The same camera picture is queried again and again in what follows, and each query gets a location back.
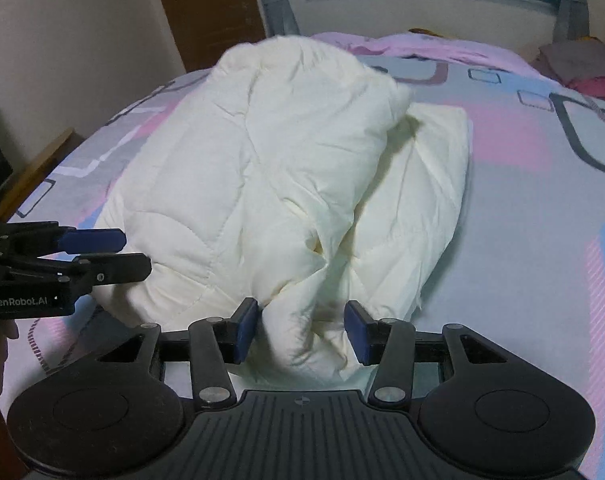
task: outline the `pink stripe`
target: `pink stripe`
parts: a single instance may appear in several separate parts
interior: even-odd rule
[[[44,318],[41,325],[52,334],[52,340],[57,347],[68,346],[73,342],[74,334],[61,318]]]
[[[580,472],[595,480],[605,437],[605,262],[599,238],[587,247],[586,260],[590,339],[587,402],[596,416],[596,433]]]
[[[164,122],[164,120],[172,113],[174,108],[180,103],[182,99],[177,100],[174,103],[170,103],[166,106],[165,110],[162,112],[155,113],[149,119],[147,119],[143,124],[141,124],[140,129],[135,135],[135,139],[139,137],[149,137],[154,131],[158,129],[158,127]],[[116,180],[120,178],[120,175],[115,177],[112,181],[112,184],[108,189],[101,192],[100,196],[93,200],[88,205],[84,206],[82,210],[79,212],[79,215],[76,216],[76,220],[73,223],[74,227],[78,227],[81,223],[83,223],[89,215],[91,215],[96,209],[102,206],[109,195],[110,188],[113,184],[116,183]]]

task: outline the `folded clothes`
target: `folded clothes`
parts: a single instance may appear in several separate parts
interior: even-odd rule
[[[505,48],[475,41],[448,40],[411,32],[377,39],[341,32],[322,32],[314,34],[312,38],[339,46],[356,55],[420,56],[427,59],[486,66],[548,81],[518,54]]]
[[[346,300],[406,318],[454,233],[468,161],[461,108],[338,48],[273,38],[224,54],[148,139],[96,227],[151,257],[142,283],[94,296],[130,325],[184,330],[263,306],[249,383],[364,387]]]
[[[598,97],[605,101],[605,77],[594,77],[592,79],[574,80],[568,85],[569,88],[591,97]]]
[[[542,46],[540,51],[565,86],[572,81],[605,77],[605,44],[598,40],[560,41]]]

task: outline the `bed sheet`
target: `bed sheet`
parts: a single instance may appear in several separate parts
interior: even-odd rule
[[[412,321],[433,332],[464,323],[582,393],[597,419],[582,471],[605,479],[605,103],[594,107],[556,84],[483,67],[359,58],[414,86],[417,101],[464,107],[473,123],[461,220]],[[146,137],[205,76],[182,76],[124,110],[56,168],[13,221],[92,227]],[[124,330],[88,297],[74,316],[19,326],[3,410]],[[172,364],[166,381],[189,396],[183,372]]]

